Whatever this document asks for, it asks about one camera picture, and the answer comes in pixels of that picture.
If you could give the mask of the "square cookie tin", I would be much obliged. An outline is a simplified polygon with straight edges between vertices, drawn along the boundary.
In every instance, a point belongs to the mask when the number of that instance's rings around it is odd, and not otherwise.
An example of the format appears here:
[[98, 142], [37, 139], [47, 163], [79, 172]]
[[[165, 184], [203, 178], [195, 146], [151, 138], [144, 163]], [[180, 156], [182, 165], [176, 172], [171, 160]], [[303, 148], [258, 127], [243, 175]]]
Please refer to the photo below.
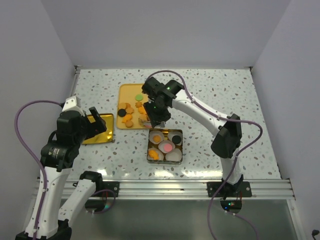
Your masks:
[[146, 159], [150, 164], [180, 165], [183, 161], [183, 131], [150, 129]]

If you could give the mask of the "right black mounting bracket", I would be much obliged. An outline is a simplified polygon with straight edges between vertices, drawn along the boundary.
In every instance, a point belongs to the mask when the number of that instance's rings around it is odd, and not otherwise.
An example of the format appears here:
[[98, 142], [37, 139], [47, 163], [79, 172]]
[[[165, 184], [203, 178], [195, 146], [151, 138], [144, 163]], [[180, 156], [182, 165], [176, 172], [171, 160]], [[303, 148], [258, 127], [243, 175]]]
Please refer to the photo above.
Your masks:
[[[208, 197], [211, 198], [215, 192], [219, 189], [222, 185], [222, 181], [209, 181], [206, 183], [206, 190]], [[215, 195], [216, 198], [239, 198], [245, 197], [250, 198], [252, 197], [252, 190], [251, 185], [248, 181], [242, 181], [241, 183], [237, 183], [235, 185], [231, 185], [226, 183], [221, 190]]]

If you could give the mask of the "orange fish cookie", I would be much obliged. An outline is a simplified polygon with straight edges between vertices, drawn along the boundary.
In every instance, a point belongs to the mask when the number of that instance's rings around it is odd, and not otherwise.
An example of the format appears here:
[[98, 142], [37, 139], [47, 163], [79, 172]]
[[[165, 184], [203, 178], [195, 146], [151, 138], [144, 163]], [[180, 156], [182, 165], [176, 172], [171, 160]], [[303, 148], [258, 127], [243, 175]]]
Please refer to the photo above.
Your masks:
[[159, 160], [160, 159], [159, 158], [159, 154], [158, 154], [158, 152], [156, 150], [152, 150], [152, 149], [149, 150], [148, 151], [148, 156], [152, 160]]
[[126, 114], [123, 118], [122, 118], [122, 122], [126, 123], [128, 121], [131, 121], [133, 118], [133, 116], [131, 114]]
[[140, 114], [143, 114], [143, 115], [146, 115], [146, 114], [147, 114], [147, 112], [146, 112], [146, 110], [145, 110], [145, 108], [144, 108], [143, 106], [141, 106], [141, 107], [138, 108], [138, 112], [139, 112]]

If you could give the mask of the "green round cookie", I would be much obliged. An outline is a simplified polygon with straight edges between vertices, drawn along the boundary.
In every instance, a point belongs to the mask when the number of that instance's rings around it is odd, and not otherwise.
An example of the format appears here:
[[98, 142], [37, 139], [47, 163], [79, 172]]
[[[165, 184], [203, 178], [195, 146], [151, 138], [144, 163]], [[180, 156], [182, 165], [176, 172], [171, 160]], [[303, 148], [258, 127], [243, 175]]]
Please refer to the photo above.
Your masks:
[[137, 94], [136, 96], [135, 96], [135, 100], [136, 101], [142, 101], [143, 100], [143, 95], [142, 94]]

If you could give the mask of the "left black mounting bracket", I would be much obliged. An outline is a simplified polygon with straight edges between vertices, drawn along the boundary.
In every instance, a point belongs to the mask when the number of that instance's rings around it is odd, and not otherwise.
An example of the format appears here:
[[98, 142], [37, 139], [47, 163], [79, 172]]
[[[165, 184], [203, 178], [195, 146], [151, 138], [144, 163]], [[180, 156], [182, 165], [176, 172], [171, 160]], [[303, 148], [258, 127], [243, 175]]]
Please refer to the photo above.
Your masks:
[[98, 194], [99, 197], [102, 197], [104, 200], [113, 199], [114, 194], [117, 198], [119, 196], [120, 190], [120, 182], [119, 181], [104, 181], [103, 182], [103, 190], [110, 190], [110, 191], [103, 191]]

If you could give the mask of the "yellow plastic tray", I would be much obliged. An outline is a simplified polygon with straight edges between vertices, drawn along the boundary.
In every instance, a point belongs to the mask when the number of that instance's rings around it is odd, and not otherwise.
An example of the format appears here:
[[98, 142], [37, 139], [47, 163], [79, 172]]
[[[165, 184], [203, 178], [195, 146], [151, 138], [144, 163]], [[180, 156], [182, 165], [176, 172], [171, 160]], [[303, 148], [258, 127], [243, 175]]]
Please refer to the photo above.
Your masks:
[[[127, 83], [119, 87], [116, 126], [121, 130], [139, 130], [147, 129], [139, 126], [138, 118], [141, 115], [138, 111], [139, 107], [143, 107], [148, 102], [148, 96], [142, 93], [142, 83]], [[143, 100], [137, 101], [135, 96], [143, 95]], [[118, 116], [119, 104], [126, 103], [126, 114], [131, 114], [132, 119], [126, 123], [122, 122], [123, 117]]]

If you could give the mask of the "black sandwich cookie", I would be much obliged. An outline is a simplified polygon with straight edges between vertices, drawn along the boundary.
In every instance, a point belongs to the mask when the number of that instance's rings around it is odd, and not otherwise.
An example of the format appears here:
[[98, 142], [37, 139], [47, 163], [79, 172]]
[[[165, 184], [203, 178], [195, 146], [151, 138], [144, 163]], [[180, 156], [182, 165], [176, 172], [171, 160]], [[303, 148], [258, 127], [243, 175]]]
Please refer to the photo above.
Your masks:
[[182, 141], [182, 138], [179, 136], [179, 135], [174, 135], [172, 137], [172, 140], [171, 140], [175, 145], [178, 145], [181, 143]]
[[118, 115], [119, 117], [122, 117], [122, 118], [123, 118], [126, 114], [127, 114], [127, 112], [126, 112], [126, 110], [125, 110], [124, 108], [119, 109], [118, 112], [117, 112], [117, 115]]

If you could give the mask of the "round tan biscuit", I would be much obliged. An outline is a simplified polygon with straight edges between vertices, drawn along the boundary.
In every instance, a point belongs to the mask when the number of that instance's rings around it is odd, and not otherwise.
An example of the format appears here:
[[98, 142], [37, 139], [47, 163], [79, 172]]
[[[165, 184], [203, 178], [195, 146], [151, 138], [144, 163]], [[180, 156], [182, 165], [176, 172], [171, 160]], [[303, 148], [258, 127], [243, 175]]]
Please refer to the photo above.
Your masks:
[[141, 126], [143, 126], [146, 122], [148, 122], [148, 116], [146, 114], [141, 114], [138, 118], [138, 122]]

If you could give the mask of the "gold tin lid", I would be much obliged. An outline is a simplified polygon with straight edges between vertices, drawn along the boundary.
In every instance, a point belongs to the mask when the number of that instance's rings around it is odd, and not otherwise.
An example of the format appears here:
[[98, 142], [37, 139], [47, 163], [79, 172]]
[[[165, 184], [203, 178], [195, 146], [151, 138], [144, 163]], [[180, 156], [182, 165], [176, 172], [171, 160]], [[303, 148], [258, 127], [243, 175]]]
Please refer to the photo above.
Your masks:
[[114, 115], [112, 113], [103, 113], [100, 116], [105, 121], [106, 131], [92, 138], [86, 139], [82, 143], [83, 145], [105, 144], [112, 142], [114, 133]]

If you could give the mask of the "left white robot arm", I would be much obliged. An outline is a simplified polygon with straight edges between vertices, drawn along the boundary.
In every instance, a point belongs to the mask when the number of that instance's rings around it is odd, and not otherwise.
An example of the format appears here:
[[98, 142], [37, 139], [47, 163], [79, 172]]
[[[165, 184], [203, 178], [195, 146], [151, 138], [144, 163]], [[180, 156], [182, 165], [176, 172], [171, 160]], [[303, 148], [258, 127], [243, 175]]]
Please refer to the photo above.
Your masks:
[[40, 151], [34, 153], [40, 168], [40, 183], [34, 209], [25, 230], [16, 235], [17, 240], [69, 240], [75, 218], [91, 196], [103, 193], [103, 177], [94, 171], [85, 171], [79, 177], [76, 189], [61, 205], [62, 195], [74, 160], [82, 143], [107, 130], [105, 121], [95, 107], [89, 109], [94, 118], [90, 122], [82, 110], [80, 99], [71, 96], [64, 103], [53, 131]]

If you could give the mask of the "pink round cookie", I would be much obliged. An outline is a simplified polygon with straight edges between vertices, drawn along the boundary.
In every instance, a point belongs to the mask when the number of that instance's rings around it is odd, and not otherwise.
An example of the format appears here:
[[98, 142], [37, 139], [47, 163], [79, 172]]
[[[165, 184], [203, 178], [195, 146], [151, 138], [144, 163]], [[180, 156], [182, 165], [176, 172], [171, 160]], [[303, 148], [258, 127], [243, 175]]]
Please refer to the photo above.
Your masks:
[[163, 146], [163, 151], [165, 153], [169, 153], [173, 150], [173, 146], [169, 143], [166, 143], [164, 146]]

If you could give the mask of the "metal serving tongs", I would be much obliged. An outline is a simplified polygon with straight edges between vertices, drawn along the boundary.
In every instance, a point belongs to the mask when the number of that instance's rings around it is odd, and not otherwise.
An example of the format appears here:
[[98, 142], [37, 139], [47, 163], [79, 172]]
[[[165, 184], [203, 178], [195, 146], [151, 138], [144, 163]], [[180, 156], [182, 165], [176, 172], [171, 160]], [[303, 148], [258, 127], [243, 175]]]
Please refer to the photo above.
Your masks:
[[156, 126], [152, 126], [152, 124], [149, 120], [145, 120], [142, 118], [138, 118], [138, 124], [141, 128], [145, 128], [145, 129], [151, 129], [151, 128], [163, 129], [166, 126], [164, 122], [161, 122], [160, 124], [158, 124]]

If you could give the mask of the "aluminium frame rail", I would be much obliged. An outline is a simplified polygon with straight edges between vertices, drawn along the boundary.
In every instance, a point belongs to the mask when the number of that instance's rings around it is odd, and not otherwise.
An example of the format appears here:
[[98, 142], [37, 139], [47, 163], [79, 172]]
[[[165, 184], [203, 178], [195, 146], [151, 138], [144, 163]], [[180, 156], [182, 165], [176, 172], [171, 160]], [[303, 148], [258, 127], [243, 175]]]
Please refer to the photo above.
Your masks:
[[[104, 180], [119, 200], [209, 200], [219, 180]], [[227, 198], [241, 200], [294, 200], [289, 180], [247, 180]]]

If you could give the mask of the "orange swirl cookie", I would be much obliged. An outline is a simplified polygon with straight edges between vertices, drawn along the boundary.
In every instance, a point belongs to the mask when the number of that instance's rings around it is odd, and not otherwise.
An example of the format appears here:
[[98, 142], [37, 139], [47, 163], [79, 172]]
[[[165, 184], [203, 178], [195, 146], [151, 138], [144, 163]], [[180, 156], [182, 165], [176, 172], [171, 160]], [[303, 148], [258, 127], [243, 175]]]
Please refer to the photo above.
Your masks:
[[155, 134], [151, 137], [150, 141], [154, 144], [158, 144], [163, 141], [163, 138], [159, 134]]

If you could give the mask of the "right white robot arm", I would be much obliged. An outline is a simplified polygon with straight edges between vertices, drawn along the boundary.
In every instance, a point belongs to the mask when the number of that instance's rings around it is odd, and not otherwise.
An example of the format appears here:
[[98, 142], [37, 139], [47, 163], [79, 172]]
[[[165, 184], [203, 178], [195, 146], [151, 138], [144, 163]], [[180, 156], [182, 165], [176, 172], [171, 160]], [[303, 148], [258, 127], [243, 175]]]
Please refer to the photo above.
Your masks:
[[153, 128], [163, 128], [171, 119], [169, 109], [175, 109], [196, 120], [212, 134], [214, 139], [210, 148], [220, 157], [223, 170], [224, 183], [221, 189], [227, 196], [235, 196], [241, 190], [243, 182], [243, 174], [235, 160], [242, 138], [241, 124], [235, 120], [239, 120], [240, 117], [236, 114], [228, 116], [218, 113], [213, 116], [213, 108], [205, 104], [202, 107], [198, 106], [197, 99], [188, 96], [185, 87], [176, 80], [163, 84], [150, 77], [141, 89], [148, 97], [143, 107]]

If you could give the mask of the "black mounting bracket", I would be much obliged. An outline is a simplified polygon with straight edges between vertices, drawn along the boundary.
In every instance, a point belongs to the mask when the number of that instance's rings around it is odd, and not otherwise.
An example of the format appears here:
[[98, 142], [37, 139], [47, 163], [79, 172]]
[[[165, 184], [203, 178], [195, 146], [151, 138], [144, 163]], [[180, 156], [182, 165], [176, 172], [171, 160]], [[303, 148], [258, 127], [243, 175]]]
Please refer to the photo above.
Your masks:
[[113, 199], [114, 194], [117, 198], [119, 196], [120, 190], [120, 182], [119, 181], [104, 181], [103, 182], [103, 190], [110, 190], [110, 191], [103, 191], [98, 194], [99, 197], [102, 197], [104, 200]]
[[[222, 185], [222, 181], [209, 181], [206, 183], [206, 190], [208, 197], [211, 198], [215, 192], [219, 189]], [[250, 198], [252, 197], [252, 190], [251, 185], [248, 181], [242, 181], [241, 183], [237, 183], [235, 185], [231, 185], [226, 183], [221, 190], [215, 195], [216, 198], [239, 198], [245, 197]]]

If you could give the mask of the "white paper cup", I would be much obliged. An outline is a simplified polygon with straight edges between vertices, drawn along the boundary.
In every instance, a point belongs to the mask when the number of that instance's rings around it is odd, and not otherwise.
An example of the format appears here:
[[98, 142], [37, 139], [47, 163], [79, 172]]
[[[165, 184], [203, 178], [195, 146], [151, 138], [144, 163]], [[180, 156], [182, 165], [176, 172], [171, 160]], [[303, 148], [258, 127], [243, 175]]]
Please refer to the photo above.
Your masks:
[[182, 156], [181, 150], [175, 148], [165, 155], [165, 159], [170, 162], [180, 162], [182, 160]]
[[176, 148], [175, 144], [169, 140], [164, 140], [160, 142], [158, 145], [158, 149], [164, 154], [171, 152], [175, 148]]
[[183, 134], [180, 131], [170, 131], [167, 135], [169, 141], [174, 143], [176, 146], [181, 146], [183, 142]]
[[158, 146], [161, 142], [165, 140], [164, 134], [159, 130], [152, 130], [149, 132], [148, 141], [154, 146]]
[[158, 148], [150, 148], [147, 151], [147, 160], [148, 161], [163, 161], [163, 153]]

